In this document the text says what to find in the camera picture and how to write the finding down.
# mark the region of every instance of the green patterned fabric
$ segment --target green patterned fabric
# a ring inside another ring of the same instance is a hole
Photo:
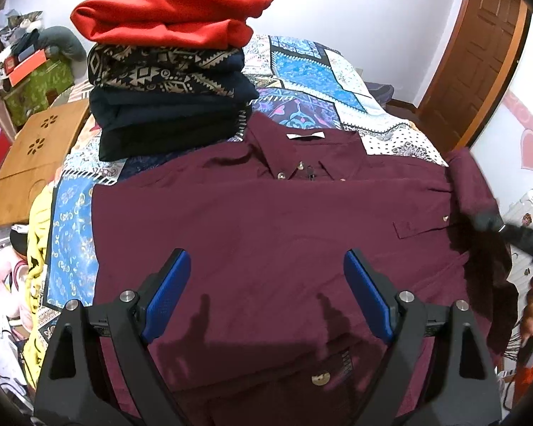
[[[34,113],[46,110],[74,84],[69,61],[48,59],[24,78],[4,98],[15,126],[22,126]]]

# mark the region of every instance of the yellow cloth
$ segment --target yellow cloth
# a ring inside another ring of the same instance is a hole
[[[38,338],[37,311],[40,307],[41,273],[44,270],[45,253],[48,245],[53,185],[54,183],[50,182],[43,188],[33,201],[29,211],[28,265],[30,269],[26,279],[26,301],[32,313],[33,328],[24,346],[24,359],[26,361],[26,380],[33,388],[36,387],[45,355],[45,350]]]

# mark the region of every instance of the brown door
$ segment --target brown door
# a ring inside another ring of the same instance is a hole
[[[464,0],[444,57],[417,115],[446,154],[469,144],[507,87],[522,49],[522,0]]]

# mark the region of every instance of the shirt label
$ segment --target shirt label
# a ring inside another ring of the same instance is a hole
[[[306,136],[293,135],[293,134],[286,135],[286,136],[287,136],[288,139],[297,139],[297,138],[305,138],[305,137],[321,137],[321,138],[325,138],[324,131],[318,131],[316,133],[312,133],[311,135],[306,135]]]

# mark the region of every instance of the bed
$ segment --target bed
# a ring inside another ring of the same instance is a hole
[[[253,110],[288,127],[358,130],[368,154],[404,155],[446,165],[412,122],[394,117],[379,106],[354,67],[338,51],[306,39],[254,35],[245,47],[245,57],[243,73],[260,94],[252,103]],[[91,89],[88,82],[78,84],[67,99],[86,98]],[[245,117],[241,117],[239,132],[231,140],[242,139],[244,126]],[[48,267],[40,278],[37,313],[37,338],[44,348],[68,300],[79,299],[85,305],[93,301],[98,270],[91,228],[93,186],[115,184],[180,155],[101,162],[100,134],[91,117],[66,157],[53,193]]]

